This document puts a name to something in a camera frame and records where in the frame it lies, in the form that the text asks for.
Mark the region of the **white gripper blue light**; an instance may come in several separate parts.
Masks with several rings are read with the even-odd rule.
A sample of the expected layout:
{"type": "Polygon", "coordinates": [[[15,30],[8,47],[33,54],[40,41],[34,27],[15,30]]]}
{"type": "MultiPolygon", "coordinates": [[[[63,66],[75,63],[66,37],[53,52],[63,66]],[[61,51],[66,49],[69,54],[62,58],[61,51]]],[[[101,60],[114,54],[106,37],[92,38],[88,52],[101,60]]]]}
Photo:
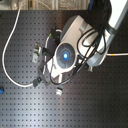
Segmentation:
{"type": "Polygon", "coordinates": [[[77,62],[75,47],[67,42],[60,43],[55,52],[43,46],[42,54],[49,56],[50,59],[40,68],[40,75],[33,80],[33,86],[38,86],[42,81],[46,86],[49,85],[44,76],[45,69],[49,70],[50,81],[54,83],[54,78],[71,71],[77,62]]]}

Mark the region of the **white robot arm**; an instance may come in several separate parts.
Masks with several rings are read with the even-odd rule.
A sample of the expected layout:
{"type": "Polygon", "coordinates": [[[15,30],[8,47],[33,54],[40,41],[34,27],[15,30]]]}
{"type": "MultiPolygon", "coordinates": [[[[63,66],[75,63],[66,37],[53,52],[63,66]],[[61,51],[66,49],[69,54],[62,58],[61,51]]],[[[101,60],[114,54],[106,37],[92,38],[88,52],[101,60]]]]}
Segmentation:
{"type": "Polygon", "coordinates": [[[42,81],[48,85],[44,77],[45,70],[49,71],[51,82],[56,77],[62,77],[63,73],[73,71],[65,81],[55,82],[55,85],[62,85],[71,80],[83,66],[99,66],[127,10],[128,0],[106,0],[103,20],[96,27],[92,27],[80,15],[72,16],[63,27],[58,46],[51,58],[42,65],[43,70],[33,85],[37,86],[42,81]]]}

